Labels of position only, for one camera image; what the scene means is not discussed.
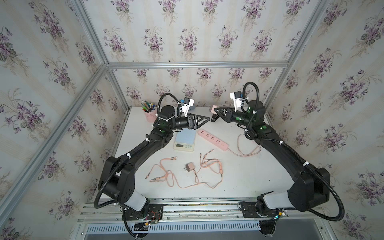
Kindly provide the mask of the pink power strip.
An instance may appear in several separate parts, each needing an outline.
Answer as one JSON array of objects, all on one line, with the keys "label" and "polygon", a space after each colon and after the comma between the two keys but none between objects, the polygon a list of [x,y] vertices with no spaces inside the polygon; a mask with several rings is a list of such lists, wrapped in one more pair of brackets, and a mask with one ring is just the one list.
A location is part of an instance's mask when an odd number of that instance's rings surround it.
[{"label": "pink power strip", "polygon": [[223,151],[227,151],[229,148],[229,145],[227,143],[225,143],[218,137],[212,135],[211,133],[207,132],[206,130],[203,130],[203,129],[199,130],[198,135]]}]

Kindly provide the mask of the blue electronic scale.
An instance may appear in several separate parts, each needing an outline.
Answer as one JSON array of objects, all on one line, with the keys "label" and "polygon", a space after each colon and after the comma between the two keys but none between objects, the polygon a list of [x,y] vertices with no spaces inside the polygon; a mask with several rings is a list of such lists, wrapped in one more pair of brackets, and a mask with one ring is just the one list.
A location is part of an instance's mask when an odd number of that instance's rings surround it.
[{"label": "blue electronic scale", "polygon": [[173,149],[176,151],[193,152],[195,149],[196,130],[183,129],[177,132]]}]

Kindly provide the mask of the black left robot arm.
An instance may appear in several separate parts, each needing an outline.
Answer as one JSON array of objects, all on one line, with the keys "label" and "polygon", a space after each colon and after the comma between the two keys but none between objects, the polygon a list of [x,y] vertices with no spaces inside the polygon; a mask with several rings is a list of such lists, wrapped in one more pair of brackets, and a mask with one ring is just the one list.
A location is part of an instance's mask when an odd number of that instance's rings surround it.
[{"label": "black left robot arm", "polygon": [[[167,96],[176,101],[178,108],[162,106]],[[159,99],[153,129],[145,139],[128,153],[118,158],[109,157],[104,164],[94,208],[117,204],[137,212],[148,210],[150,201],[135,189],[135,173],[154,153],[164,148],[177,130],[197,130],[210,121],[210,117],[189,113],[191,99],[179,101],[173,94],[165,93]]]}]

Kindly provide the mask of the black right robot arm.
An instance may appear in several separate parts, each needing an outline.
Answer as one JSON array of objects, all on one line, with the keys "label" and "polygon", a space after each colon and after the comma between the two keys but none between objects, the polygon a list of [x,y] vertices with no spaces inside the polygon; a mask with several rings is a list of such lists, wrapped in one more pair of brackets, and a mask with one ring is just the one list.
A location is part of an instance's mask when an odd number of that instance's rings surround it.
[{"label": "black right robot arm", "polygon": [[[246,91],[231,93],[233,107],[212,107],[211,112],[227,123],[236,123],[244,130],[245,137],[267,150],[288,172],[293,185],[287,191],[269,192],[258,196],[255,212],[262,218],[269,218],[279,210],[310,212],[331,222],[341,221],[345,207],[337,192],[331,186],[330,173],[317,168],[302,158],[265,122],[266,108],[257,96],[249,100]],[[334,197],[339,212],[335,217],[326,216],[314,208]]]}]

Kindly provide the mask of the black stapler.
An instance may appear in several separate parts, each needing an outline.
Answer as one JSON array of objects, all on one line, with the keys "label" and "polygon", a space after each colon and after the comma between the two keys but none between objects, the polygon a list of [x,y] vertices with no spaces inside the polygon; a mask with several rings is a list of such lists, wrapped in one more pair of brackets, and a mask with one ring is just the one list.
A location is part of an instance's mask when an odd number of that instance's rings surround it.
[{"label": "black stapler", "polygon": [[216,122],[218,118],[219,118],[218,115],[213,115],[211,118],[211,122],[213,122],[213,123]]}]

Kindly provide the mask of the pink charger adapter with prongs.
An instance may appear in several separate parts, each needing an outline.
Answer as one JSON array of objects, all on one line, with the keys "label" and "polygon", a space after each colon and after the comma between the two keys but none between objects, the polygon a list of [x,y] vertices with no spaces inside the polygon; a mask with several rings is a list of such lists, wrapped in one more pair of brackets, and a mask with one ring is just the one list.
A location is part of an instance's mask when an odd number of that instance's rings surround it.
[{"label": "pink charger adapter with prongs", "polygon": [[194,171],[194,170],[195,170],[195,164],[194,164],[194,163],[187,163],[187,164],[185,165],[184,169],[185,169],[187,172]]}]

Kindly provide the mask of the pink pen holder cup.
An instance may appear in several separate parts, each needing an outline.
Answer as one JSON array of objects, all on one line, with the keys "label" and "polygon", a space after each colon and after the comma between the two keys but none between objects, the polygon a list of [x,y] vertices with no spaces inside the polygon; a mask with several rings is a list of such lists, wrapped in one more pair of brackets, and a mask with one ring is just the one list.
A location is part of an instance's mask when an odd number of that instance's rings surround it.
[{"label": "pink pen holder cup", "polygon": [[154,123],[157,119],[157,110],[152,110],[151,112],[145,112],[146,119],[149,123]]}]

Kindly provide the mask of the coloured pens bundle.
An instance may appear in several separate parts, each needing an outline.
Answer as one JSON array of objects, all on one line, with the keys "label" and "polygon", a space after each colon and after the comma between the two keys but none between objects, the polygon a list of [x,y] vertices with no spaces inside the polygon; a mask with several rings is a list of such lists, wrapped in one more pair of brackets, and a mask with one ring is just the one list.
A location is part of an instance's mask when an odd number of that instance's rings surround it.
[{"label": "coloured pens bundle", "polygon": [[156,105],[155,104],[149,103],[147,101],[142,101],[141,105],[142,105],[143,111],[146,112],[146,113],[152,113],[156,109]]}]

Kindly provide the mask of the aluminium rail frame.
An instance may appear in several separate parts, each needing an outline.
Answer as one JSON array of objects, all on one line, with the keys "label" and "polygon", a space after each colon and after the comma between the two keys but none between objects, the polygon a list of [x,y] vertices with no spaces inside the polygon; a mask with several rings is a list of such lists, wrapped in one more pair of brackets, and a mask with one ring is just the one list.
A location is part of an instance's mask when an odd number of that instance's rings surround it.
[{"label": "aluminium rail frame", "polygon": [[[194,199],[150,199],[151,204],[163,205],[161,223],[201,222],[201,221],[240,221],[244,218],[241,202],[255,202],[256,198],[194,198]],[[119,205],[109,205],[95,209],[93,204],[80,208],[77,224],[121,223]]]}]

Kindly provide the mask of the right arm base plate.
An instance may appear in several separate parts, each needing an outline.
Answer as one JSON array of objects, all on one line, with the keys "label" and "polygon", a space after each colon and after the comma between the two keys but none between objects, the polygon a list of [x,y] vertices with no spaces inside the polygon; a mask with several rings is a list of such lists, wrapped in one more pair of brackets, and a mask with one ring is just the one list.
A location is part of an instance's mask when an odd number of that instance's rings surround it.
[{"label": "right arm base plate", "polygon": [[269,209],[262,201],[240,202],[239,209],[244,218],[279,219],[282,217],[282,209]]}]

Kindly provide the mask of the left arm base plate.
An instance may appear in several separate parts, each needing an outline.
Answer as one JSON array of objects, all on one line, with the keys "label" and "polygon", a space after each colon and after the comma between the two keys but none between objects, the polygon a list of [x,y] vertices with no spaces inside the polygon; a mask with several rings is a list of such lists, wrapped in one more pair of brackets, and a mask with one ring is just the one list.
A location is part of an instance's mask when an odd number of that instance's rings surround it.
[{"label": "left arm base plate", "polygon": [[141,211],[135,211],[131,208],[123,210],[123,216],[127,221],[159,221],[163,218],[163,204],[149,204],[144,206]]}]

